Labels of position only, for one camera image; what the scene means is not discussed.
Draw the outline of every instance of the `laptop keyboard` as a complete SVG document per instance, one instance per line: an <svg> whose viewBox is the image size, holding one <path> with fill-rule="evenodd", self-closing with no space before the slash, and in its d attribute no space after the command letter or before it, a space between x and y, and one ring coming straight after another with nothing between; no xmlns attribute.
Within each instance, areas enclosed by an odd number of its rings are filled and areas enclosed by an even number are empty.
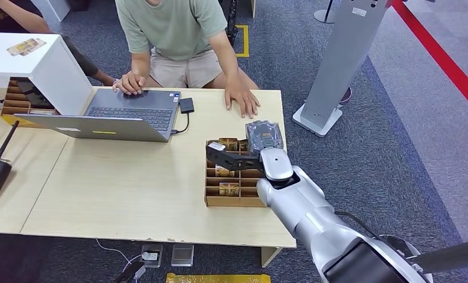
<svg viewBox="0 0 468 283"><path fill-rule="evenodd" d="M91 107L87 114L92 117L142 119L151 124L157 131L167 131L173 110L148 108L110 108Z"/></svg>

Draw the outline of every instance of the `red line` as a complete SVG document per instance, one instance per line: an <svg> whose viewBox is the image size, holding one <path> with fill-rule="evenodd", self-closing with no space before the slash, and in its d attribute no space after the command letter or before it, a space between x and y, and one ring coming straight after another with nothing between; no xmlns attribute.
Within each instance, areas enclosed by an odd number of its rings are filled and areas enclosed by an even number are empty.
<svg viewBox="0 0 468 283"><path fill-rule="evenodd" d="M460 67L447 55L437 41L422 26L413 13L402 3L401 0L394 1L394 9L404 20L409 29L423 44L428 53L434 58L439 67L446 73L453 84L462 92L468 100L468 77Z"/></svg>

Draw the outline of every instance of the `cardboard compartment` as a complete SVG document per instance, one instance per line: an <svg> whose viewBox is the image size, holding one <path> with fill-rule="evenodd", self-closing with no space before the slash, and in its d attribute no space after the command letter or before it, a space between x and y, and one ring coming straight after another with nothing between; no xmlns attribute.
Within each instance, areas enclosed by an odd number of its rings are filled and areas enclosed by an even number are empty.
<svg viewBox="0 0 468 283"><path fill-rule="evenodd" d="M17 78L10 78L8 90L4 97L1 117L11 125L18 120L20 122L18 127L41 128L41 126L37 124L14 116L14 114L60 115L56 109L31 108L31 103L28 101L27 96L25 96L25 94L22 93L22 90L18 87Z"/></svg>
<svg viewBox="0 0 468 283"><path fill-rule="evenodd" d="M206 145L218 140L209 140ZM241 151L241 144L238 140L237 149L239 151L229 151L242 155L248 155L248 151ZM235 171L234 177L216 177L215 164L206 160L205 164L205 190L204 201L206 206L228 206L245 208L264 208L256 191L256 183L263 175L258 170ZM239 185L237 196L222 195L220 183L237 183Z"/></svg>

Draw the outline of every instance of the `gray laptop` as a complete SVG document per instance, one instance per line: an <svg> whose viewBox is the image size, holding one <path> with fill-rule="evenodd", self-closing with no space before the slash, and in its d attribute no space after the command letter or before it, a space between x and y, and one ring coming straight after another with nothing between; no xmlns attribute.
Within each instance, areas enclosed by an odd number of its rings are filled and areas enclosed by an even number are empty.
<svg viewBox="0 0 468 283"><path fill-rule="evenodd" d="M128 96L100 89L84 116L16 114L16 116L79 139L168 142L180 92L146 90Z"/></svg>

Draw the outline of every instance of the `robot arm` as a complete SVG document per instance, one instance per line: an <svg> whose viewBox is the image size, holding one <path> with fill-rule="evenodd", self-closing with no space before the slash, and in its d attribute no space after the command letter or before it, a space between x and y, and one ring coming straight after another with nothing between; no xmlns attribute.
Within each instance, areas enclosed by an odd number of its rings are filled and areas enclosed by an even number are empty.
<svg viewBox="0 0 468 283"><path fill-rule="evenodd" d="M282 149L263 149L258 156L227 153L224 146L207 146L207 158L229 170L258 169L262 202L311 254L322 282L425 283L415 265L378 238L364 236L335 214L323 191Z"/></svg>

